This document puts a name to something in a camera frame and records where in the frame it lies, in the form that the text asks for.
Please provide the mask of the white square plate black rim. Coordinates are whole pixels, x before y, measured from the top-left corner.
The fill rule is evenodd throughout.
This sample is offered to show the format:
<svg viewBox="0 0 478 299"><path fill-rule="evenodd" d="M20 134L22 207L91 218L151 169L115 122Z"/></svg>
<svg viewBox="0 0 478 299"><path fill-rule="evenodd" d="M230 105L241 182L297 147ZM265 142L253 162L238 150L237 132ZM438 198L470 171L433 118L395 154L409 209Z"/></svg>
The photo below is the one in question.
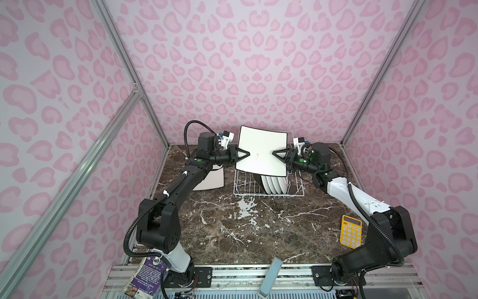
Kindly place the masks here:
<svg viewBox="0 0 478 299"><path fill-rule="evenodd" d="M224 167L213 165L209 174L201 181L193 191L206 191L223 188L225 185Z"/></svg>

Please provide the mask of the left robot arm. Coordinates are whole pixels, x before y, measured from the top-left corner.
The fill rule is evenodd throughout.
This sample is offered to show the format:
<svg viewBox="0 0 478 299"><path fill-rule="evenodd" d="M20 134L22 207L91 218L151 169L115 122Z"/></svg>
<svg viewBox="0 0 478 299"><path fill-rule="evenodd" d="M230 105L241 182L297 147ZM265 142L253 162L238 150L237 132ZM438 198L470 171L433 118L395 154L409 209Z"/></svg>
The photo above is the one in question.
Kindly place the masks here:
<svg viewBox="0 0 478 299"><path fill-rule="evenodd" d="M138 216L123 241L125 254L134 258L159 258L179 285L194 281L194 262L180 244L179 211L193 189L213 171L213 167L234 166L248 158L250 152L235 145L220 148L220 137L204 132L198 146L187 158L179 176L172 181L160 198L145 199L139 205Z"/></svg>

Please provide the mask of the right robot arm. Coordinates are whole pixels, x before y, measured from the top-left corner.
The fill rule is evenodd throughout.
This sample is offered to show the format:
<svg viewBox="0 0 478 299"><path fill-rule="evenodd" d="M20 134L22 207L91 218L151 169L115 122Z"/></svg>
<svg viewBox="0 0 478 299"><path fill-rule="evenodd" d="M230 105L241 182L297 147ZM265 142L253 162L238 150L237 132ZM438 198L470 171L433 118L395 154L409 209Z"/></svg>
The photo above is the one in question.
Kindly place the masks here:
<svg viewBox="0 0 478 299"><path fill-rule="evenodd" d="M311 175L313 185L336 198L367 224L365 240L350 252L333 258L330 279L337 284L353 280L364 285L365 274L386 267L401 267L405 258L418 250L410 213L403 206L390 206L352 184L351 173L339 175L331 164L338 152L325 143L308 146L307 156L296 148L281 149L273 156L288 170Z"/></svg>

